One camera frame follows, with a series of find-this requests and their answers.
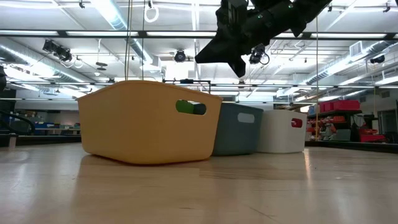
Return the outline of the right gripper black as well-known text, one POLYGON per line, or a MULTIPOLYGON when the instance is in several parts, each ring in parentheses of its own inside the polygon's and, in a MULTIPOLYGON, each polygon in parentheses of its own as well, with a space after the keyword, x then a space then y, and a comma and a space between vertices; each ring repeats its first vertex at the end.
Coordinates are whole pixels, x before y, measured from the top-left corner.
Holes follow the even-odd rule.
POLYGON ((238 78, 245 76, 242 54, 290 29, 299 14, 290 0, 221 0, 215 37, 195 56, 197 63, 228 63, 238 78))

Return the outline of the green tape roll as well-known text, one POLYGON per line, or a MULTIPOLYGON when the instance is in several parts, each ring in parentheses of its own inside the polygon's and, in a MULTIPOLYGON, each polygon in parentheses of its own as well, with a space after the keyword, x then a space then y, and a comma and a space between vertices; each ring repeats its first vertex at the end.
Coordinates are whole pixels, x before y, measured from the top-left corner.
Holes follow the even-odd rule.
POLYGON ((186 114, 194 113, 194 104, 186 100, 177 100, 175 107, 179 113, 186 113, 186 114))

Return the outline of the teal plastic bin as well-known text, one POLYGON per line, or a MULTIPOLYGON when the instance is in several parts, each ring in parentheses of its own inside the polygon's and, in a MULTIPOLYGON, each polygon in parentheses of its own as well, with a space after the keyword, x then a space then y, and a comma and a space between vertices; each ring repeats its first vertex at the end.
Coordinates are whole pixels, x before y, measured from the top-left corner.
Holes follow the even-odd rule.
POLYGON ((256 151, 262 114, 260 108, 222 103, 212 156, 240 156, 256 151))

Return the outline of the white plastic bin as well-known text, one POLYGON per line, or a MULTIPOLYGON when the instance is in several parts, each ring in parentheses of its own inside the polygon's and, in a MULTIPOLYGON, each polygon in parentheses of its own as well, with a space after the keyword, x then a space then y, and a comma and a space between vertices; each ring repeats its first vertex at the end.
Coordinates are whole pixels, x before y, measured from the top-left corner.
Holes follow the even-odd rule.
POLYGON ((290 154, 305 147, 307 115, 289 110, 269 110, 262 114, 257 152, 290 154), (291 126, 292 118, 303 120, 301 128, 291 126))

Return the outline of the yellow plastic bin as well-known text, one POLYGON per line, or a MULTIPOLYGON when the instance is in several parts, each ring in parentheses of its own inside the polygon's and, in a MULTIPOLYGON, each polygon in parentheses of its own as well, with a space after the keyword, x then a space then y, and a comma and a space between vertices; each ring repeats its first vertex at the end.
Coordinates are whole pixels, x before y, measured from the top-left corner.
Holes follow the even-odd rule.
POLYGON ((221 103, 219 96, 161 82, 117 82, 78 99, 82 147, 131 164, 205 160, 221 103), (179 113, 177 100, 194 104, 194 113, 179 113))

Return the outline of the shelf with red bins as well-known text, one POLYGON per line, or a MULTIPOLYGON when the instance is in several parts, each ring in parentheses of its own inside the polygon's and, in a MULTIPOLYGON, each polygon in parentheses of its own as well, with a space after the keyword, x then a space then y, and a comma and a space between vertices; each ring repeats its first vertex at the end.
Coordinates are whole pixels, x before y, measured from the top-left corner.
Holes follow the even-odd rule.
POLYGON ((387 142, 376 127, 378 118, 361 110, 358 100, 335 100, 311 106, 307 116, 307 141, 387 142))

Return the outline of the black overhead light beam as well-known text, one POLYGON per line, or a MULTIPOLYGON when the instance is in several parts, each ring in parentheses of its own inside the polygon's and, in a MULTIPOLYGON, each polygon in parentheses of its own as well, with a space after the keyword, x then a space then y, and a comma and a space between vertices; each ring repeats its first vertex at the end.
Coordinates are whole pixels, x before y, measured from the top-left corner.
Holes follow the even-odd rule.
MULTIPOLYGON (((4 37, 56 37, 56 38, 105 38, 122 39, 131 35, 138 39, 211 39, 215 31, 123 31, 123 30, 15 30, 0 29, 4 37)), ((274 37, 275 40, 395 40, 398 33, 348 33, 348 32, 304 32, 294 36, 291 32, 283 32, 274 37)))

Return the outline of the background workbench with blue bins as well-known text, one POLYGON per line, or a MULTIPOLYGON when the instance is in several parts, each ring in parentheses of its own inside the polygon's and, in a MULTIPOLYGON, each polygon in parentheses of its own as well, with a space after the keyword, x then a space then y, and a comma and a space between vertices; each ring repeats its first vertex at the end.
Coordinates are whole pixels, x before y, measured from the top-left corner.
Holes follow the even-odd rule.
POLYGON ((77 111, 64 110, 15 110, 19 116, 31 120, 36 128, 79 129, 80 117, 77 111))

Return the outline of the silver ventilation duct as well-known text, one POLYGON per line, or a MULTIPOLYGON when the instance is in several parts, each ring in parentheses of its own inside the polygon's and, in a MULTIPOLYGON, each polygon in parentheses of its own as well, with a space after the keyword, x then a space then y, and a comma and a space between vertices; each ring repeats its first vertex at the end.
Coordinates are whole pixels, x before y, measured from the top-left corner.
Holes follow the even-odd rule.
POLYGON ((90 2, 114 30, 125 32, 125 41, 128 49, 131 49, 144 64, 153 62, 153 56, 142 46, 138 39, 127 33, 130 23, 122 15, 115 0, 90 0, 90 2))

